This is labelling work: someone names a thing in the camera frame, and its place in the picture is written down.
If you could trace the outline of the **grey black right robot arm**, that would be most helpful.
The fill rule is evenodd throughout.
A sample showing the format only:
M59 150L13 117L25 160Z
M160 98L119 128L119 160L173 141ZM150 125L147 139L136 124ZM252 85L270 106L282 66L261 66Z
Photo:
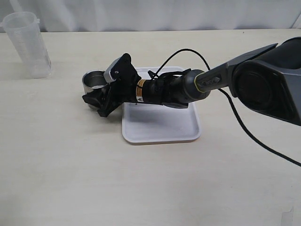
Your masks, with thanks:
M301 39L291 38L244 53L206 72L187 69L143 79L131 56L123 54L103 72L105 85L86 93L85 103L107 117L123 103L185 109L212 90L229 88L233 97L257 113L291 124L301 123Z

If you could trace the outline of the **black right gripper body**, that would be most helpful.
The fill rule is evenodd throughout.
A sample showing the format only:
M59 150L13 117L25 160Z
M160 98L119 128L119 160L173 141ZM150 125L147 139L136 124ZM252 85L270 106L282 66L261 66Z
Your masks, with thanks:
M120 56L120 60L113 68L117 76L116 80L102 88L106 99L104 109L98 110L101 117L108 117L111 112L124 102L136 102L136 86L141 76L138 75L131 61L132 58L128 53Z

